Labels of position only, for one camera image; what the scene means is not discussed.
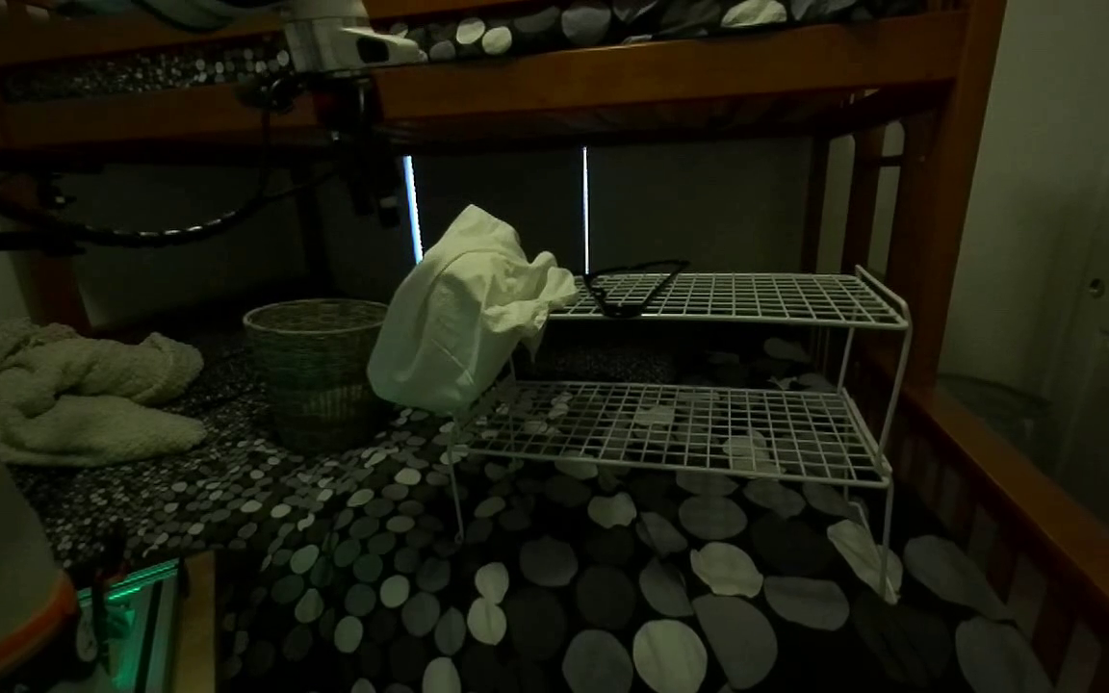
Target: wooden bunk bed frame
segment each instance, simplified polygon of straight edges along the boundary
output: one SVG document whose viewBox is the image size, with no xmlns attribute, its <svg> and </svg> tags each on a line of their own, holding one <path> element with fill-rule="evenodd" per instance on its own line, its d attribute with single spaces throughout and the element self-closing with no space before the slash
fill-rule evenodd
<svg viewBox="0 0 1109 693">
<path fill-rule="evenodd" d="M 532 0 L 371 0 L 378 21 L 521 8 Z M 987 115 L 1004 0 L 930 0 L 930 12 L 863 28 L 792 28 L 750 37 L 560 48 L 521 61 L 405 64 L 378 74 L 381 117 L 401 146 L 622 143 L 655 135 L 817 135 L 805 260 L 817 257 L 829 138 L 854 138 L 845 266 L 872 254 L 877 169 L 901 164 L 886 279 L 914 302 L 914 361 L 895 432 L 906 486 L 971 541 L 1000 597 L 1019 604 L 1052 682 L 1109 693 L 1109 529 L 1023 452 L 936 387 L 950 278 Z M 180 33 L 149 20 L 34 21 L 0 12 L 0 67 L 276 33 L 249 20 Z M 906 148 L 882 152 L 882 128 Z M 231 87 L 9 103 L 0 148 L 34 162 L 139 159 L 144 143 L 244 143 L 249 115 Z M 276 121 L 315 138 L 312 106 Z M 34 311 L 80 324 L 61 260 L 29 260 Z M 859 373 L 877 392 L 886 352 Z"/>
</svg>

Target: white towel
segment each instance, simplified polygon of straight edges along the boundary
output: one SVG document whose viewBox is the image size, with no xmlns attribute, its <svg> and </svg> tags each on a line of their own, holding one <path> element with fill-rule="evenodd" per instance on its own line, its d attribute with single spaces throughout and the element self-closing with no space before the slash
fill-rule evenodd
<svg viewBox="0 0 1109 693">
<path fill-rule="evenodd" d="M 556 254 L 525 257 L 509 221 L 465 209 L 401 279 L 371 352 L 371 387 L 405 409 L 456 414 L 577 297 Z"/>
<path fill-rule="evenodd" d="M 147 404 L 180 397 L 206 356 L 189 342 L 80 340 L 34 328 L 0 356 L 0 452 L 29 467 L 100 467 L 206 443 L 206 422 Z"/>
</svg>

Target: metal rack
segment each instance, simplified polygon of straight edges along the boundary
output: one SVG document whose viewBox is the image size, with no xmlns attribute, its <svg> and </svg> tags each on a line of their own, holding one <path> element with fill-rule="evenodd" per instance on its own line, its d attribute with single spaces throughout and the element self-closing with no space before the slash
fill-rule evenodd
<svg viewBox="0 0 1109 693">
<path fill-rule="evenodd" d="M 587 283 L 551 319 L 600 319 L 600 302 L 643 302 L 634 319 L 845 329 L 835 384 L 503 379 L 462 419 L 465 452 L 882 488 L 882 555 L 891 549 L 886 440 L 909 356 L 909 302 L 895 289 L 863 266 L 854 271 L 679 271 L 673 279 L 670 271 L 605 271 L 593 289 Z M 901 340 L 891 404 L 873 432 L 845 387 L 859 329 Z"/>
</svg>

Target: wire shelf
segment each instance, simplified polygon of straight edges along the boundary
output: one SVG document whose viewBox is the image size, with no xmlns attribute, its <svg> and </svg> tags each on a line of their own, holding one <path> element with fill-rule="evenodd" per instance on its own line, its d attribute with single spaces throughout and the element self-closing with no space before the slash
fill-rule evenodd
<svg viewBox="0 0 1109 693">
<path fill-rule="evenodd" d="M 605 271 L 609 302 L 641 302 L 665 271 Z M 600 319 L 588 289 L 556 319 Z M 729 324 L 805 324 L 906 329 L 906 298 L 872 271 L 679 271 L 643 319 L 729 319 Z"/>
<path fill-rule="evenodd" d="M 886 488 L 891 460 L 845 392 L 521 379 L 470 452 Z"/>
</svg>

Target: white wire shoe rack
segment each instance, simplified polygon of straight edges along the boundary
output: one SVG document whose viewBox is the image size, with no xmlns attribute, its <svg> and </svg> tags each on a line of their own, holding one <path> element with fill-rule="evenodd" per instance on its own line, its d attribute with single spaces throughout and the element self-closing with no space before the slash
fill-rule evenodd
<svg viewBox="0 0 1109 693">
<path fill-rule="evenodd" d="M 909 352 L 909 302 L 895 289 L 863 266 L 854 271 L 679 271 L 673 279 L 670 271 L 609 271 L 597 297 L 587 289 L 551 319 L 605 319 L 605 298 L 647 298 L 634 319 L 845 329 L 835 379 L 832 387 L 503 379 L 462 419 L 465 452 L 877 488 L 886 491 L 877 536 L 886 555 L 895 522 L 886 440 Z M 897 373 L 877 427 L 863 419 L 845 384 L 859 329 L 897 340 Z"/>
</svg>

